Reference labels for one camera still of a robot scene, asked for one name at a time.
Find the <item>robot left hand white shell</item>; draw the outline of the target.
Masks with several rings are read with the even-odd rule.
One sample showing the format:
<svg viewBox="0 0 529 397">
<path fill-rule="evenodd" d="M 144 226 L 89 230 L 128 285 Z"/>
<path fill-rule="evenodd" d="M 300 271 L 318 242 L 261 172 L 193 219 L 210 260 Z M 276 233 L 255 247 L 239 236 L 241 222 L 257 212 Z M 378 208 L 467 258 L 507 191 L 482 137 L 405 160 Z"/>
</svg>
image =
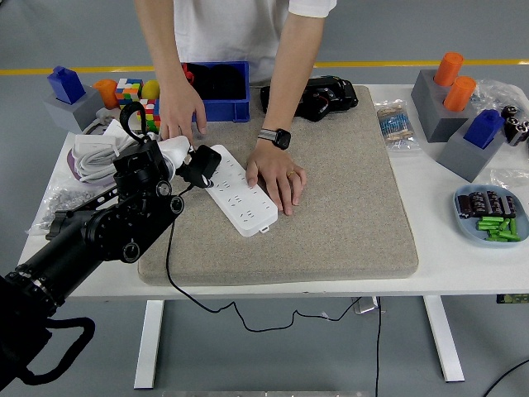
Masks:
<svg viewBox="0 0 529 397">
<path fill-rule="evenodd" d="M 213 186 L 210 174 L 213 157 L 206 146 L 194 150 L 186 136 L 176 136 L 161 141 L 159 148 L 168 168 L 168 181 L 180 176 L 201 189 Z"/>
</svg>

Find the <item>person's right hand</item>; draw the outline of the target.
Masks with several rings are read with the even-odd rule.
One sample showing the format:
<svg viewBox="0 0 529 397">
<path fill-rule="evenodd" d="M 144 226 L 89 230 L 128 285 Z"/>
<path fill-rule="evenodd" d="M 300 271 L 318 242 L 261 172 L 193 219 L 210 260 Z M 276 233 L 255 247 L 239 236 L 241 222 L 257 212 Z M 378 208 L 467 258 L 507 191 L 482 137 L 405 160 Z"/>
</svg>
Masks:
<svg viewBox="0 0 529 397">
<path fill-rule="evenodd" d="M 189 84 L 160 88 L 160 135 L 164 140 L 185 136 L 194 146 L 192 123 L 200 134 L 207 131 L 207 116 L 202 99 Z"/>
</svg>

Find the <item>person's left hand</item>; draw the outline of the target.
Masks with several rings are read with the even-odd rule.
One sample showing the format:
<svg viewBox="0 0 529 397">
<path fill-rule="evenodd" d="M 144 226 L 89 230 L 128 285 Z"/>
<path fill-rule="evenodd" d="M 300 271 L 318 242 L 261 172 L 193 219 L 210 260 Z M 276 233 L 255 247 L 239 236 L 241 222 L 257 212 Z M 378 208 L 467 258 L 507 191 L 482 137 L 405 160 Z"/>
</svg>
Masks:
<svg viewBox="0 0 529 397">
<path fill-rule="evenodd" d="M 307 184 L 305 169 L 296 165 L 287 151 L 261 138 L 247 159 L 245 177 L 250 187 L 262 179 L 270 199 L 287 216 L 299 205 Z"/>
</svg>

